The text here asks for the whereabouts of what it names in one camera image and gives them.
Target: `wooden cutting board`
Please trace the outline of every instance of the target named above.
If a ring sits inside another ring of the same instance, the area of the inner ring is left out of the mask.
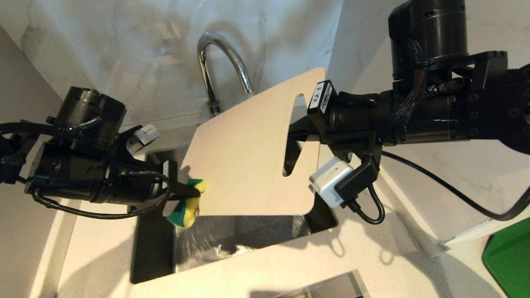
[[[313,207],[309,176],[319,143],[306,142],[291,175],[283,176],[289,122],[296,98],[309,104],[324,68],[274,86],[200,125],[181,174],[204,179],[199,215],[297,215]]]

